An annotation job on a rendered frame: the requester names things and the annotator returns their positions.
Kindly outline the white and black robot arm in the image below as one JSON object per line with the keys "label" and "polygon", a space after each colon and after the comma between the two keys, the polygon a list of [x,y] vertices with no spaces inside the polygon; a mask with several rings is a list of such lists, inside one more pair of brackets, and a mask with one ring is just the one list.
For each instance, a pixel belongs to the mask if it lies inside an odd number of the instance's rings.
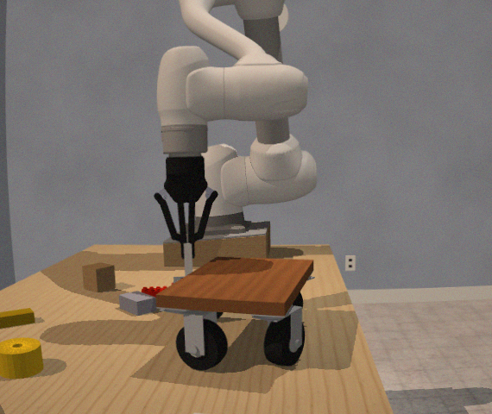
{"label": "white and black robot arm", "polygon": [[[289,134],[288,118],[306,107],[308,78],[283,65],[278,16],[284,2],[179,0],[188,29],[239,62],[224,68],[224,89],[223,67],[211,67],[200,47],[169,49],[159,68],[163,153],[204,156],[205,180],[218,193],[204,235],[245,233],[252,222],[244,221],[243,206],[292,201],[316,187],[315,159]],[[210,15],[232,4],[245,35]],[[250,156],[226,144],[208,147],[207,122],[216,120],[255,121]]]}

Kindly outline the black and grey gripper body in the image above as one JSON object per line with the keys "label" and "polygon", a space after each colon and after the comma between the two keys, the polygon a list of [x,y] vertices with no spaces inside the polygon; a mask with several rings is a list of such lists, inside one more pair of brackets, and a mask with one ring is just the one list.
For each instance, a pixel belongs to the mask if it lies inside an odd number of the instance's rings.
{"label": "black and grey gripper body", "polygon": [[177,203],[177,186],[182,187],[184,203],[189,203],[191,185],[196,188],[195,203],[208,186],[205,180],[205,158],[202,155],[197,157],[167,157],[166,175],[164,188],[175,203]]}

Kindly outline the yellow cylinder with center hole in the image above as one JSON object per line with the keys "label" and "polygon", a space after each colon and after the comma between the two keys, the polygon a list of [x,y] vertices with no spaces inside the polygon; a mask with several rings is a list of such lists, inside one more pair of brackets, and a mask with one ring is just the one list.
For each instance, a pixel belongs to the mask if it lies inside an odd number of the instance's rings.
{"label": "yellow cylinder with center hole", "polygon": [[23,379],[42,370],[41,343],[38,340],[14,338],[0,342],[0,376],[7,379]]}

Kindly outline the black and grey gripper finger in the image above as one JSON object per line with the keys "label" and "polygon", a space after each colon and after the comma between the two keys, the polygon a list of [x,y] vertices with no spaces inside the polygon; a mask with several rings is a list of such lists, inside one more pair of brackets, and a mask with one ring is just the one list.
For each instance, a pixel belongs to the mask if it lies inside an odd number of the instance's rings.
{"label": "black and grey gripper finger", "polygon": [[208,222],[208,218],[211,212],[211,206],[214,200],[217,198],[218,193],[214,191],[212,188],[207,186],[205,189],[205,197],[206,202],[205,202],[205,207],[203,210],[203,214],[200,220],[199,224],[199,230],[198,233],[194,234],[194,227],[195,227],[195,194],[196,194],[196,188],[194,185],[191,185],[189,188],[189,217],[188,217],[188,267],[189,267],[189,273],[192,273],[192,259],[195,257],[195,248],[194,248],[194,243],[199,240],[203,239],[204,233],[205,233],[205,228],[206,224]]}
{"label": "black and grey gripper finger", "polygon": [[180,242],[181,244],[181,257],[185,260],[185,276],[189,274],[188,267],[188,246],[186,240],[186,220],[185,220],[185,211],[184,211],[184,201],[183,201],[183,191],[181,186],[177,186],[176,194],[177,194],[177,205],[178,205],[178,213],[179,213],[179,224],[180,224],[180,234],[176,234],[177,231],[173,224],[173,219],[171,217],[170,211],[167,206],[167,195],[165,188],[162,188],[160,191],[156,192],[154,197],[156,201],[160,204],[162,213],[165,217],[167,227],[169,233],[173,240]]}

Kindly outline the olive-yellow rectangular bar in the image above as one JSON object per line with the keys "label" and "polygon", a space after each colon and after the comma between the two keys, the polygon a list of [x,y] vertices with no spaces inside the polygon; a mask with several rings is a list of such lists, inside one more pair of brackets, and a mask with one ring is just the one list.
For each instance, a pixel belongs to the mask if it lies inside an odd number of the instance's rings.
{"label": "olive-yellow rectangular bar", "polygon": [[0,312],[0,329],[35,323],[35,314],[30,309]]}

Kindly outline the red toy brick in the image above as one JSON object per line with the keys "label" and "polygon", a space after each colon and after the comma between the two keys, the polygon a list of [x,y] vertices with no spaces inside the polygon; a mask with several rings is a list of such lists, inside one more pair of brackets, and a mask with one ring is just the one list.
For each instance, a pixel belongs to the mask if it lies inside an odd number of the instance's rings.
{"label": "red toy brick", "polygon": [[148,295],[151,295],[153,297],[155,297],[155,295],[161,291],[163,291],[164,289],[166,289],[167,287],[166,286],[163,286],[163,288],[161,288],[160,286],[157,286],[156,288],[154,288],[153,286],[147,288],[147,287],[143,287],[142,289],[142,292],[143,293],[146,293]]}

